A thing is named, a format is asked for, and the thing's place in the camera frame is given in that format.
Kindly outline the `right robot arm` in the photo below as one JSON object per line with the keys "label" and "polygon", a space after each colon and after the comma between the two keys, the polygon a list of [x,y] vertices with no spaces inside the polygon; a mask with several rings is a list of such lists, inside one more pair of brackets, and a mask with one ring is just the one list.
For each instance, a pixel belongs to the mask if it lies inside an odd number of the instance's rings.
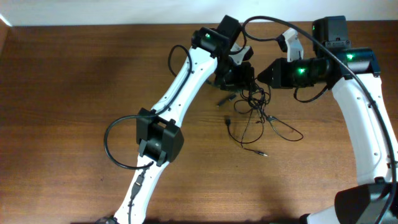
{"label": "right robot arm", "polygon": [[278,58],[258,76],[272,88],[298,90],[322,83],[340,107],[356,162],[357,186],[335,195],[331,207],[305,214],[301,223],[396,223],[397,139],[382,97],[381,70],[374,52],[354,48],[344,16],[312,24],[314,58],[305,59],[300,30],[288,26],[277,42]]}

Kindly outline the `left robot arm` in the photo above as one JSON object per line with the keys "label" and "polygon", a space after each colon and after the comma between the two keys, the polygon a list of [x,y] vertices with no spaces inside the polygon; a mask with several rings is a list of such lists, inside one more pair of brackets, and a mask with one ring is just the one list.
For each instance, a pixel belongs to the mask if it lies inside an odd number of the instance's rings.
{"label": "left robot arm", "polygon": [[248,90],[254,69],[248,63],[251,47],[236,40],[243,28],[238,20],[224,16],[217,28],[202,27],[192,35],[187,58],[164,96],[150,109],[140,109],[136,120],[139,155],[136,166],[111,158],[117,166],[134,171],[127,194],[114,215],[98,223],[143,223],[147,206],[164,169],[175,160],[184,144],[181,126],[194,97],[215,76],[213,86],[224,91]]}

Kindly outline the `black cable white plug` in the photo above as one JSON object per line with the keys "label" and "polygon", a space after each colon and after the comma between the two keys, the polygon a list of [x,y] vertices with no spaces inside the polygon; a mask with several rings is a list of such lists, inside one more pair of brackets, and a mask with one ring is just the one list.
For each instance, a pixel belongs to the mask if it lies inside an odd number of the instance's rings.
{"label": "black cable white plug", "polygon": [[271,89],[256,87],[254,90],[241,90],[235,93],[238,99],[233,102],[233,111],[239,121],[235,124],[230,116],[225,117],[228,137],[245,150],[263,137],[268,115],[266,108],[271,102]]}

